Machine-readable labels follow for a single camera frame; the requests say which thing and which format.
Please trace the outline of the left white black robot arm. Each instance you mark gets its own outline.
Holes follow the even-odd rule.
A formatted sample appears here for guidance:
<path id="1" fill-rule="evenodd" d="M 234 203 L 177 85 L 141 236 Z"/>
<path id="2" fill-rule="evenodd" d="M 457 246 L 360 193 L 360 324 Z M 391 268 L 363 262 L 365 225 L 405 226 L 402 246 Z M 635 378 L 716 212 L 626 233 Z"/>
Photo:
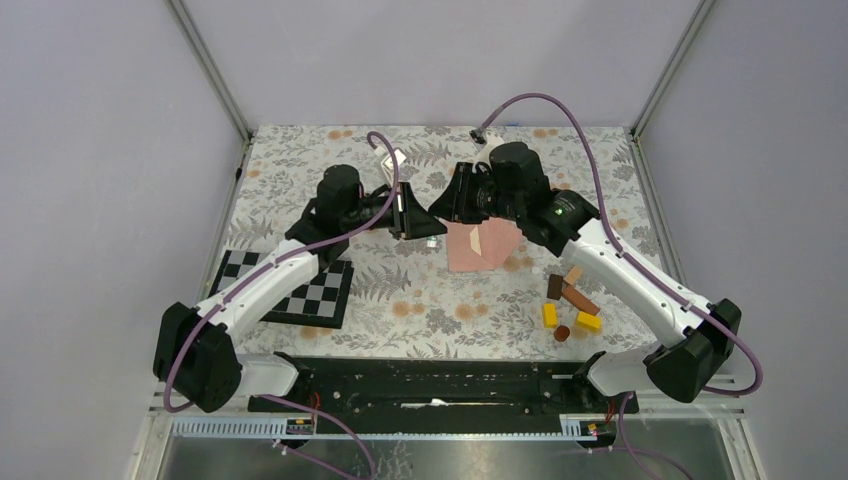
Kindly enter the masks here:
<path id="1" fill-rule="evenodd" d="M 447 228 L 415 199 L 400 179 L 401 150 L 375 148 L 391 182 L 364 195 L 357 170 L 329 167 L 301 217 L 284 240 L 233 283 L 193 307 L 177 302 L 162 316 L 153 373 L 165 384 L 169 413 L 196 406 L 214 412 L 234 397 L 271 395 L 288 411 L 309 401 L 310 385 L 276 354 L 239 354 L 239 339 L 299 287 L 347 250 L 353 237 L 387 230 L 398 240 L 443 235 Z"/>

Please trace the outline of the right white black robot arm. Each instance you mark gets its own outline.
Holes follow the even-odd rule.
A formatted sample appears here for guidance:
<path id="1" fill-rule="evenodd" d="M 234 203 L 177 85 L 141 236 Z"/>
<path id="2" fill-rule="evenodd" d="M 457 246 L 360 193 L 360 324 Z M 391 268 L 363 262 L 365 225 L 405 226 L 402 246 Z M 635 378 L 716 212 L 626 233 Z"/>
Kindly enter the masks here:
<path id="1" fill-rule="evenodd" d="M 733 351 L 741 311 L 728 299 L 711 302 L 661 269 L 605 226 L 598 208 L 580 194 L 551 187 L 539 155 L 523 142 L 484 149 L 488 158 L 459 162 L 429 211 L 454 223 L 490 218 L 515 223 L 530 242 L 582 268 L 627 305 L 653 332 L 654 343 L 594 354 L 579 369 L 575 402 L 597 412 L 613 396 L 655 387 L 693 402 Z"/>

